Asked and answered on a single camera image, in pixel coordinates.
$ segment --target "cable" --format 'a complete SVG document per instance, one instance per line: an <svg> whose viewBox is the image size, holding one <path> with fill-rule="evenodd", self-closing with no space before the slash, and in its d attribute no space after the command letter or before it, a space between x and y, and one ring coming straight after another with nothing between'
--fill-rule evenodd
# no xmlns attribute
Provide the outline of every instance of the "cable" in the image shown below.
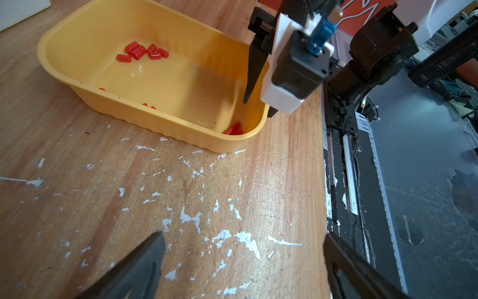
<svg viewBox="0 0 478 299"><path fill-rule="evenodd" d="M375 104L372 102L372 100L369 97L367 97L367 100L369 100L370 104L372 105L372 110L375 111L377 114L377 117L372 117L372 118L376 121L380 120L379 110L377 109L378 106L375 106Z"/></svg>
<svg viewBox="0 0 478 299"><path fill-rule="evenodd" d="M314 19L314 10L312 9L312 4L310 0L305 0L305 5L307 6L307 10L309 11L310 20Z"/></svg>
<svg viewBox="0 0 478 299"><path fill-rule="evenodd" d="M352 117L352 114L355 112L357 109L357 106L362 102L362 99L369 94L369 92L374 88L375 86L369 86L367 89L365 89L361 94L359 94L356 98L354 103L352 104L351 107L349 107L347 114L345 115L344 118L344 123L342 124L342 131L345 135L350 133L350 118Z"/></svg>
<svg viewBox="0 0 478 299"><path fill-rule="evenodd" d="M448 92L451 94L453 98L458 98L461 96L461 87L459 86L458 83L455 82L448 82L445 80L440 80L448 90Z"/></svg>

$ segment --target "white paint splatter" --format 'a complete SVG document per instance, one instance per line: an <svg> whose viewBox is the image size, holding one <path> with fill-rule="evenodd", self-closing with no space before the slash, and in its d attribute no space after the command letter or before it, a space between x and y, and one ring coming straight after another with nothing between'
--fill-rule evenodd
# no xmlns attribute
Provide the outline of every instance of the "white paint splatter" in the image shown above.
<svg viewBox="0 0 478 299"><path fill-rule="evenodd" d="M173 223L172 219L164 219L163 220L163 226L164 226L164 232L165 233L169 232L168 225L171 225L171 223Z"/></svg>
<svg viewBox="0 0 478 299"><path fill-rule="evenodd" d="M119 188L118 188L118 191L119 191L119 197L123 197L123 195L124 195L124 188L123 188L123 187L119 187Z"/></svg>
<svg viewBox="0 0 478 299"><path fill-rule="evenodd" d="M227 265L224 263L224 260L221 261L219 266L217 266L216 272L212 275L212 277L216 277L216 274L219 272L219 270L224 269Z"/></svg>
<svg viewBox="0 0 478 299"><path fill-rule="evenodd" d="M326 214L327 218L332 219L332 196L326 191Z"/></svg>
<svg viewBox="0 0 478 299"><path fill-rule="evenodd" d="M236 218L242 221L242 218L240 217L239 211L237 209L234 209L236 211Z"/></svg>
<svg viewBox="0 0 478 299"><path fill-rule="evenodd" d="M39 188L43 184L43 180L41 178L38 178L38 179L33 180L33 181L27 181L26 184L27 185L34 185L35 187Z"/></svg>
<svg viewBox="0 0 478 299"><path fill-rule="evenodd" d="M289 245L289 246L302 246L303 245L303 244L289 243L289 242L284 241L284 239L282 239L282 241L277 241L276 239L272 238L271 236L267 236L267 238L269 240L271 240L272 242L274 242L276 244L279 244L279 245Z"/></svg>
<svg viewBox="0 0 478 299"><path fill-rule="evenodd" d="M86 251L91 250L91 246L88 246L88 248L80 250L81 253L85 253Z"/></svg>
<svg viewBox="0 0 478 299"><path fill-rule="evenodd" d="M199 172L197 172L197 171L195 171L195 170L193 169L193 178L194 178L195 175L198 175L198 176L200 176L200 177L203 177Z"/></svg>
<svg viewBox="0 0 478 299"><path fill-rule="evenodd" d="M9 177L0 177L0 179L6 180L6 181L25 182L27 185L34 185L37 188L39 188L43 184L43 180L41 178L38 178L33 181L27 181L26 179L17 179L17 178L9 178Z"/></svg>
<svg viewBox="0 0 478 299"><path fill-rule="evenodd" d="M219 202L216 200L216 207L214 208L213 212L216 213L219 211Z"/></svg>
<svg viewBox="0 0 478 299"><path fill-rule="evenodd" d="M347 208L347 195L345 194L345 192L344 192L344 196L342 196L342 202L344 203L345 208Z"/></svg>
<svg viewBox="0 0 478 299"><path fill-rule="evenodd" d="M161 173L163 172L166 172L166 170L163 169L163 171L160 171L160 172L156 172L155 174L153 174L153 177L157 176L157 175L160 175Z"/></svg>
<svg viewBox="0 0 478 299"><path fill-rule="evenodd" d="M224 290L224 296L225 295L235 295L236 294L236 290L237 288L229 288L229 287L226 287L226 289Z"/></svg>
<svg viewBox="0 0 478 299"><path fill-rule="evenodd" d="M153 151L153 152L154 152L154 149L148 148L148 147L142 146L142 145L137 145L136 148L137 148L137 149L149 149L150 151Z"/></svg>
<svg viewBox="0 0 478 299"><path fill-rule="evenodd" d="M202 216L203 214L198 212L195 217L191 218L189 215L184 213L185 209L186 209L186 204L183 205L183 209L181 210L181 223L194 221L197 228L197 234L200 234L201 229L199 228L199 224L201 222L201 219L199 217Z"/></svg>
<svg viewBox="0 0 478 299"><path fill-rule="evenodd" d="M45 158L43 158L43 159L40 160L40 163L38 163L37 168L42 168L43 162L45 162Z"/></svg>
<svg viewBox="0 0 478 299"><path fill-rule="evenodd" d="M247 289L247 287L250 285L251 282L245 283L242 286L240 286L240 289Z"/></svg>
<svg viewBox="0 0 478 299"><path fill-rule="evenodd" d="M177 278L176 276L176 270L181 267L181 263L178 264L178 266L176 267L176 269L174 269L173 271L169 272L168 274L166 274L164 277L169 279L169 280L175 280Z"/></svg>
<svg viewBox="0 0 478 299"><path fill-rule="evenodd" d="M219 240L216 244L216 246L218 248L221 248L222 246L222 243L229 239L230 237L232 237L231 235L231 232L229 230L223 230L222 232L220 232L217 236L215 236L214 238L212 238L212 243L214 243L216 240Z"/></svg>
<svg viewBox="0 0 478 299"><path fill-rule="evenodd" d="M259 249L257 248L257 242L256 240L250 240L252 237L251 233L246 233L246 232L241 232L237 233L234 235L239 242L245 243L246 248L251 250L255 255L258 260L261 259L261 253L259 252Z"/></svg>

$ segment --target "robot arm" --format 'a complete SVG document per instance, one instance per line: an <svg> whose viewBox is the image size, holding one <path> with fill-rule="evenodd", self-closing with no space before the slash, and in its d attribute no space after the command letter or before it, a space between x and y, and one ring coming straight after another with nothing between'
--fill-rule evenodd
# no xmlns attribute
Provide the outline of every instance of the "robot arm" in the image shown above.
<svg viewBox="0 0 478 299"><path fill-rule="evenodd" d="M328 84L339 116L344 118L349 105L395 76L418 52L418 45L470 2L398 0L382 8L354 36L353 60ZM342 16L342 4L343 0L283 0L275 17L254 9L249 29L256 36L250 46L244 103L269 54L272 63L261 91L261 100L271 106L269 117L277 111L291 114L327 79L335 64L334 47L327 40ZM342 127L346 122L341 120Z"/></svg>

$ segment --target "black device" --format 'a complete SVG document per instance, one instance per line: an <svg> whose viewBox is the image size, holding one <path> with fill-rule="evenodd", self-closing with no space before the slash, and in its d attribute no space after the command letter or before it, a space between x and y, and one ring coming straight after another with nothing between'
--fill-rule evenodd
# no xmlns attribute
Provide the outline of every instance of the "black device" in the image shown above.
<svg viewBox="0 0 478 299"><path fill-rule="evenodd" d="M307 38L294 31L277 59L272 83L291 92L299 99L307 98L327 78L330 54L324 47L324 55L314 56L306 49Z"/></svg>
<svg viewBox="0 0 478 299"><path fill-rule="evenodd" d="M360 298L410 299L335 233L328 233L325 237L324 258L334 299L353 298L355 295Z"/></svg>
<svg viewBox="0 0 478 299"><path fill-rule="evenodd" d="M76 299L154 299L166 244L155 232Z"/></svg>
<svg viewBox="0 0 478 299"><path fill-rule="evenodd" d="M420 88L427 87L477 54L478 22L474 22L420 63L408 74L408 78Z"/></svg>

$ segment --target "red rubber tube piece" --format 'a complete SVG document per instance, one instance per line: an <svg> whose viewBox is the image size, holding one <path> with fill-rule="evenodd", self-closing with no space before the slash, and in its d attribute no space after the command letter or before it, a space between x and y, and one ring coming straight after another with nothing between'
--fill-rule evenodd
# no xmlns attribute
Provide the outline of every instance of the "red rubber tube piece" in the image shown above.
<svg viewBox="0 0 478 299"><path fill-rule="evenodd" d="M128 54L128 55L131 55L131 52L136 49L137 47L140 46L140 43L138 42L132 42L131 44L127 45L125 48L124 48L124 51Z"/></svg>
<svg viewBox="0 0 478 299"><path fill-rule="evenodd" d="M149 53L149 52L156 52L156 49L157 49L157 48L158 48L158 47L156 47L155 44L151 44L151 45L148 47L148 49L146 49L146 51L147 51L148 53Z"/></svg>
<svg viewBox="0 0 478 299"><path fill-rule="evenodd" d="M116 55L116 60L118 60L120 62L131 62L131 56L124 55L124 54L118 54L118 55Z"/></svg>
<svg viewBox="0 0 478 299"><path fill-rule="evenodd" d="M163 55L164 58L168 58L168 57L169 57L168 51L166 51L166 50L164 50L164 49L158 48L156 51L157 51L157 52L160 52L161 55Z"/></svg>
<svg viewBox="0 0 478 299"><path fill-rule="evenodd" d="M161 54L161 52L148 52L148 55L150 56L151 59L155 60L155 59L161 59L163 57L163 55Z"/></svg>
<svg viewBox="0 0 478 299"><path fill-rule="evenodd" d="M136 60L140 60L146 54L146 48L143 45L140 45L131 52L131 57Z"/></svg>

